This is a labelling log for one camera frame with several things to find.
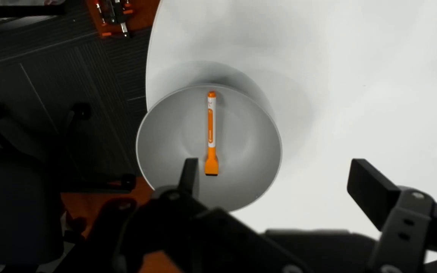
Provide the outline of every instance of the wooden floor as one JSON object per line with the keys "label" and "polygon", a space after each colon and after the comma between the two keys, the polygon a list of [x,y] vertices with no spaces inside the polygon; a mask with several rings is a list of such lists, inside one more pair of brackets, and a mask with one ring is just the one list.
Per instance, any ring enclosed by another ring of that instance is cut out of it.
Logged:
{"label": "wooden floor", "polygon": [[[128,22],[128,29],[133,31],[152,26],[159,0],[130,0],[130,3],[132,4],[132,9],[135,10],[135,15]],[[87,6],[89,7],[90,14],[92,15],[92,19],[95,22],[99,33],[106,31],[120,31],[119,26],[101,26],[99,14],[95,8],[94,0],[87,0]],[[119,197],[130,197],[135,199],[138,204],[145,204],[150,199],[151,194],[152,189],[146,183],[144,178],[139,177],[137,178],[136,188],[130,194],[117,195],[65,193],[62,194],[61,197],[64,205],[66,206],[67,212],[73,219],[78,217],[83,217],[86,219],[87,227],[83,232],[83,235],[87,236],[97,215],[99,214],[101,207],[108,200]],[[149,254],[145,257],[144,264],[140,272],[175,273],[180,271],[172,264],[172,262],[163,252],[157,252]]]}

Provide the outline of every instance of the white surface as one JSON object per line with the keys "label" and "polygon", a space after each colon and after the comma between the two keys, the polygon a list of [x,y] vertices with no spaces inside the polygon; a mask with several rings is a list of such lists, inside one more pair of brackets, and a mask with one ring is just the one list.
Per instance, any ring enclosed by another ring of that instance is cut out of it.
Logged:
{"label": "white surface", "polygon": [[346,191],[353,157],[437,200],[437,0],[162,0],[148,108],[203,82],[244,90],[281,134],[274,184],[234,213],[255,230],[378,236]]}

